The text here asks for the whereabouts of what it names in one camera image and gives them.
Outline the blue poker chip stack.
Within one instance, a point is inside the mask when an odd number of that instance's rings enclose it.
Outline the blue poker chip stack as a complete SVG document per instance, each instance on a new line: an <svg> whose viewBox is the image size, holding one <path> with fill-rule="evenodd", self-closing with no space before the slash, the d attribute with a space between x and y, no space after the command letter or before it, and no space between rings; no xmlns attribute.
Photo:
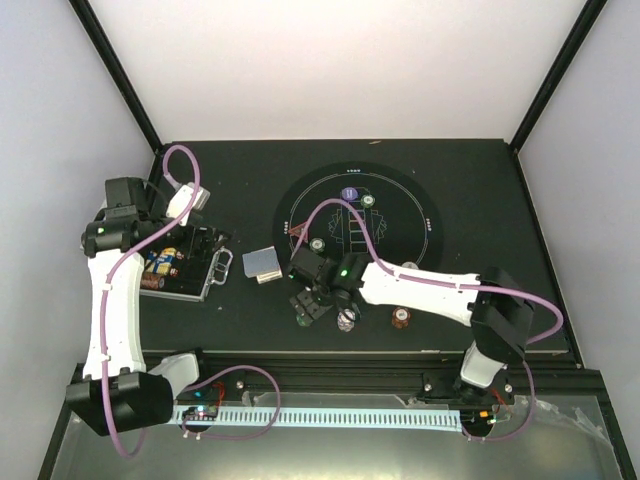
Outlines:
<svg viewBox="0 0 640 480"><path fill-rule="evenodd" d="M336 323L340 331L348 333L355 328L359 320L360 313L358 310L345 308L338 312Z"/></svg>

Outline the green poker chip stack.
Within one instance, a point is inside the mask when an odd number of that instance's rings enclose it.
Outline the green poker chip stack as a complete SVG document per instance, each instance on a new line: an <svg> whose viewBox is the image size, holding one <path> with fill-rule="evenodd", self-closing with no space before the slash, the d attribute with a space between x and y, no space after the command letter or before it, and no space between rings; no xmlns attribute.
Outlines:
<svg viewBox="0 0 640 480"><path fill-rule="evenodd" d="M313 319L310 316L303 314L297 314L296 321L301 327L309 327L313 323Z"/></svg>

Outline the red triangular dealer button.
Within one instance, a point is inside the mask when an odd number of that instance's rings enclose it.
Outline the red triangular dealer button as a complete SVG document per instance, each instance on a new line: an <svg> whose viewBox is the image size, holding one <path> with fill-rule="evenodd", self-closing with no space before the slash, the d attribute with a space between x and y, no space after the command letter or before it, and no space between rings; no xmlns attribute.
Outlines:
<svg viewBox="0 0 640 480"><path fill-rule="evenodd" d="M303 233L304 228L305 228L305 224L304 224L304 223L301 223L301 224L299 224L299 225L297 225L297 226L294 226L294 227L290 228L290 229L288 230L288 234L289 234L290 236L297 236L297 237L299 237L299 236Z"/></svg>

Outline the purple round blind button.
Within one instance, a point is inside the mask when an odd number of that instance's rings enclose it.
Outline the purple round blind button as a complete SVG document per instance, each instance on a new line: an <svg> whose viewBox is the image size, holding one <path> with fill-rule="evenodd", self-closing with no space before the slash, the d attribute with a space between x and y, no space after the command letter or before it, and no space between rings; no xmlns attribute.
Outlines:
<svg viewBox="0 0 640 480"><path fill-rule="evenodd" d="M341 190L340 198L345 202L358 202L360 197L360 191L356 187L348 186Z"/></svg>

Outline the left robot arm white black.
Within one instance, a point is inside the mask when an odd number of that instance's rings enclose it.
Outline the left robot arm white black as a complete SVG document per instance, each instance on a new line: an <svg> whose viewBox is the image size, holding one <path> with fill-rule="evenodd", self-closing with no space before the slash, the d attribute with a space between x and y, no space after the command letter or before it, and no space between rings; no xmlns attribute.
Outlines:
<svg viewBox="0 0 640 480"><path fill-rule="evenodd" d="M66 405L99 436L144 429L169 420L183 391L193 399L214 388L213 372L194 352L171 355L148 368L140 340L140 292L150 266L145 256L161 253L202 233L216 250L224 239L194 223L192 214L210 193L197 183L176 187L164 213L151 212L145 183L136 177L109 179L105 201L81 236L92 285L91 334L79 380L66 388Z"/></svg>

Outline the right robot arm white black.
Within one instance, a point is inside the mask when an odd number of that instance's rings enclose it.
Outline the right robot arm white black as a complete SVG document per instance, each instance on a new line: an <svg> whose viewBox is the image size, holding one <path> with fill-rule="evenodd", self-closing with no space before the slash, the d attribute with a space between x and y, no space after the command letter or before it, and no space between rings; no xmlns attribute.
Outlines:
<svg viewBox="0 0 640 480"><path fill-rule="evenodd" d="M304 288L291 300L302 325L335 309L339 328L349 332L360 321L363 305L385 305L393 307L397 322L408 322L418 310L470 329L473 339L459 374L451 385L434 387L436 398L482 404L498 374L525 357L534 306L499 269L484 275L446 275L365 253L336 262L303 247L293 254L287 274Z"/></svg>

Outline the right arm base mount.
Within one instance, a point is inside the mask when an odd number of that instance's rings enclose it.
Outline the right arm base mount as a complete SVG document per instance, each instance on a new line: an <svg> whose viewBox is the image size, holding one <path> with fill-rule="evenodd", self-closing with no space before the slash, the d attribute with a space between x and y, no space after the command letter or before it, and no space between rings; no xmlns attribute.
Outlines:
<svg viewBox="0 0 640 480"><path fill-rule="evenodd" d="M431 369L422 374L422 384L419 398L457 410L471 436L488 437L495 426L513 418L514 399L502 374L489 387L477 387L463 382L457 370Z"/></svg>

